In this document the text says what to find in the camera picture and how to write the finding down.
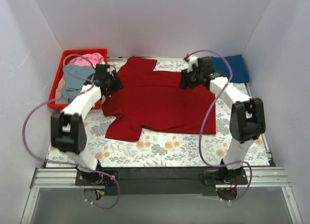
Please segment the red t shirt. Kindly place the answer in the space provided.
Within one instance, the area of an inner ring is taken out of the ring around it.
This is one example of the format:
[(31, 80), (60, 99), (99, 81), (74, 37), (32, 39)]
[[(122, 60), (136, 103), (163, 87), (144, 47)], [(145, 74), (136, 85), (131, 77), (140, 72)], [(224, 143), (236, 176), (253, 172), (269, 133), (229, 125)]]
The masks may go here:
[(203, 86), (179, 88), (180, 72), (156, 71), (156, 60), (130, 57), (118, 71), (124, 88), (102, 104), (114, 116), (105, 137), (138, 141), (143, 128), (166, 133), (198, 134), (215, 95)]

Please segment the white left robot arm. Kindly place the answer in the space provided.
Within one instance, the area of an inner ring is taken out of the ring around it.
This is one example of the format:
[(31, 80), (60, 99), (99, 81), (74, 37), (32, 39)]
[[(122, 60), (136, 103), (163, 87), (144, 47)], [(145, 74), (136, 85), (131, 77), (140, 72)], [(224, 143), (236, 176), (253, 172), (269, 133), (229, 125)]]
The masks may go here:
[(97, 64), (94, 73), (85, 78), (71, 73), (68, 66), (64, 70), (81, 80), (83, 87), (79, 93), (73, 94), (75, 98), (68, 106), (51, 115), (51, 146), (68, 155), (77, 170), (86, 173), (86, 179), (92, 185), (98, 185), (103, 173), (98, 170), (101, 167), (99, 161), (86, 147), (84, 120), (102, 97), (114, 94), (124, 85), (111, 64)]

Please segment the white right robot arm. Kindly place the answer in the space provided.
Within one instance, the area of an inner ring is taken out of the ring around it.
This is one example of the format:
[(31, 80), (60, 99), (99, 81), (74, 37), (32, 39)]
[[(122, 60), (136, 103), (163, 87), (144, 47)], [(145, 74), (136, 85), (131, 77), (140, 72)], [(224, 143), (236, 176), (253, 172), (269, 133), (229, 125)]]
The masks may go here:
[(230, 109), (230, 133), (232, 140), (225, 157), (210, 173), (212, 179), (225, 184), (232, 183), (242, 174), (244, 159), (249, 148), (265, 132), (264, 104), (260, 98), (251, 98), (240, 92), (231, 79), (214, 70), (211, 57), (187, 55), (188, 68), (181, 71), (181, 89), (206, 87)]

